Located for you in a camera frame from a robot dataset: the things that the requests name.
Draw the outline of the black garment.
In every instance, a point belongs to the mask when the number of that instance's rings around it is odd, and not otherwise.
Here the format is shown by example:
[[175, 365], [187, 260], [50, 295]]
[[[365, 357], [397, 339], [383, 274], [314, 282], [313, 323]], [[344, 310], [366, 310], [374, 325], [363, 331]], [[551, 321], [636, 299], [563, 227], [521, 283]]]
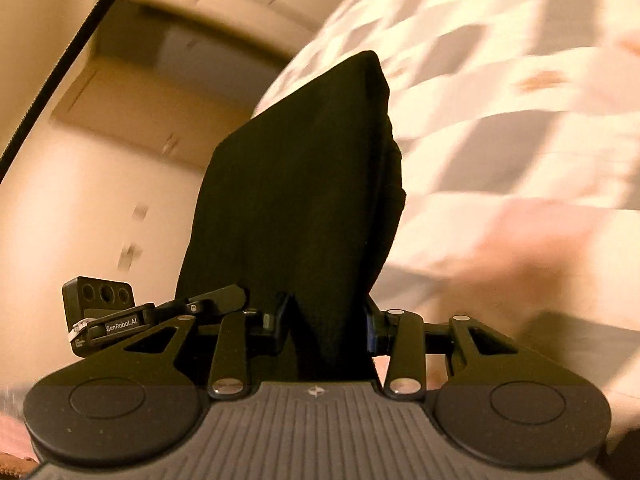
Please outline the black garment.
[[375, 380], [366, 309], [406, 200], [389, 96], [364, 51], [214, 151], [176, 294], [238, 284], [256, 310], [283, 312], [283, 349], [250, 352], [257, 380]]

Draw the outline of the checkered pastel quilt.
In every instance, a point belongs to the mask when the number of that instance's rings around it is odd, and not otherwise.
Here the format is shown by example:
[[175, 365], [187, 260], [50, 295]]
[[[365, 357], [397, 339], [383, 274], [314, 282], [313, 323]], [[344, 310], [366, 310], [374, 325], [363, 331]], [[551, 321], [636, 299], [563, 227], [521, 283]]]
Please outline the checkered pastel quilt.
[[407, 203], [372, 295], [639, 407], [639, 0], [345, 0], [262, 97], [371, 50]]

